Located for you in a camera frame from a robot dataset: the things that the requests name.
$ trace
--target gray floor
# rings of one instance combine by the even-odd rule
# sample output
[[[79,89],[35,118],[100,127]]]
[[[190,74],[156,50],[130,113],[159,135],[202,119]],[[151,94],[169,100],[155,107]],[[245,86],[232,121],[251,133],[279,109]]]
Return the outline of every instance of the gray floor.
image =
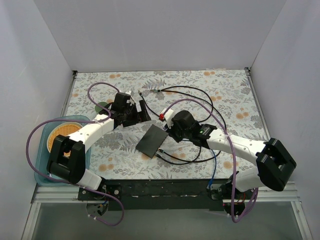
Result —
[[[107,212],[115,222],[120,212]],[[290,202],[257,202],[240,223],[222,212],[203,209],[126,210],[123,222],[108,227],[87,217],[86,205],[43,203],[33,234],[34,240],[300,240]]]

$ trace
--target gray wall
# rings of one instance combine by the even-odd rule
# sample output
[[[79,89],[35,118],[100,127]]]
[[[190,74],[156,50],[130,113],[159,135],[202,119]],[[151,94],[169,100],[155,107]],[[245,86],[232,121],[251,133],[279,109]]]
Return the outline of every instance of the gray wall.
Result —
[[[320,238],[320,2],[288,0],[252,66],[270,134],[297,162],[292,177],[314,239]]]
[[[34,0],[72,70],[250,67],[286,0]]]
[[[26,140],[37,124],[60,115],[72,72],[32,0],[0,0],[0,32],[0,239],[17,240],[36,185]]]

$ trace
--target blue cable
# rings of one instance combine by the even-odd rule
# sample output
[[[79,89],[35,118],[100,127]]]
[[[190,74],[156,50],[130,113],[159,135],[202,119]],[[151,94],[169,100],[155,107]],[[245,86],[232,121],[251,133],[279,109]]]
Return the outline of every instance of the blue cable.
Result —
[[[212,185],[212,182],[214,181],[215,174],[216,174],[216,169],[217,169],[217,156],[213,150],[211,150],[213,156],[214,156],[214,170],[213,170],[213,175],[212,178],[210,179],[207,188],[210,190],[210,187]]]

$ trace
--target floral tablecloth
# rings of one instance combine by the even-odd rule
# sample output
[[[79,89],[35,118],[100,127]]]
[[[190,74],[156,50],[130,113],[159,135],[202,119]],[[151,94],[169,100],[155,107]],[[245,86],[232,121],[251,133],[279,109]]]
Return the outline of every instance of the floral tablecloth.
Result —
[[[122,92],[132,91],[136,101],[140,100],[138,90],[148,105],[156,113],[168,107],[183,95],[169,92],[152,93],[150,89],[161,89],[174,85],[187,85],[205,90],[214,106],[223,115],[230,134],[253,140],[265,140],[266,133],[259,114],[250,83],[244,70],[198,70],[198,71],[128,71],[128,72],[92,72],[78,73],[75,79],[72,97],[67,115],[84,115],[90,119],[96,116],[95,106],[87,97],[87,89],[96,82],[115,85]],[[189,93],[207,99],[202,92],[177,88],[177,91]],[[91,91],[96,102],[113,102],[116,91],[107,85],[98,85]],[[194,102],[183,101],[173,106],[175,111],[188,110],[196,120],[203,120],[208,113]],[[106,179],[201,179],[211,178],[214,161],[187,165],[171,165],[154,157],[148,158],[135,150],[135,146],[152,124],[163,127],[164,123],[149,112],[152,121],[130,127],[118,127],[107,133],[91,147],[90,170]],[[218,126],[213,118],[206,121]],[[161,146],[169,154],[192,160],[199,148],[189,142],[176,143],[168,137]],[[200,160],[212,157],[204,149]],[[248,161],[237,158],[240,171],[252,168]],[[217,158],[215,178],[229,178],[233,161],[228,153]]]

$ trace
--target green round object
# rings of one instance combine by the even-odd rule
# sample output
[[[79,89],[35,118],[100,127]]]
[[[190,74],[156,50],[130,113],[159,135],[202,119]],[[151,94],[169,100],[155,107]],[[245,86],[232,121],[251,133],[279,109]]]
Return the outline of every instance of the green round object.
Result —
[[[98,104],[101,105],[101,106],[106,106],[108,103],[106,103],[105,101],[101,101]],[[96,105],[94,107],[94,110],[98,114],[102,110],[102,108]]]

